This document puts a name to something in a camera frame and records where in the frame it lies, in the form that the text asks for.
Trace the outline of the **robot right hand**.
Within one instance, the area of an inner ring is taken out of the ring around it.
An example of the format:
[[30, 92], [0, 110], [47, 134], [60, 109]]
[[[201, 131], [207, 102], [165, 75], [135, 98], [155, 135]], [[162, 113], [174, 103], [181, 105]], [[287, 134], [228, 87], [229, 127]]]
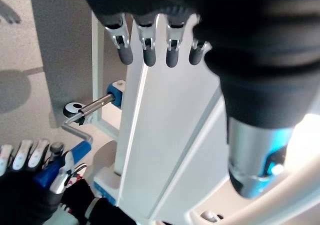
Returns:
[[[55, 151], [47, 156], [50, 147]], [[30, 139], [0, 147], [0, 223], [42, 225], [56, 212], [75, 165], [91, 151], [82, 141], [64, 151], [64, 145], [47, 139]]]

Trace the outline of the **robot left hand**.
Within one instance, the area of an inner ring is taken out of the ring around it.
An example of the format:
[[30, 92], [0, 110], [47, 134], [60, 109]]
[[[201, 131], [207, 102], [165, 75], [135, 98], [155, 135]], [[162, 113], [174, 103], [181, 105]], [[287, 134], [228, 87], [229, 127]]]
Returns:
[[133, 16], [197, 14], [198, 41], [219, 77], [227, 117], [228, 172], [252, 199], [283, 164], [294, 127], [320, 86], [320, 0], [86, 0], [102, 24]]

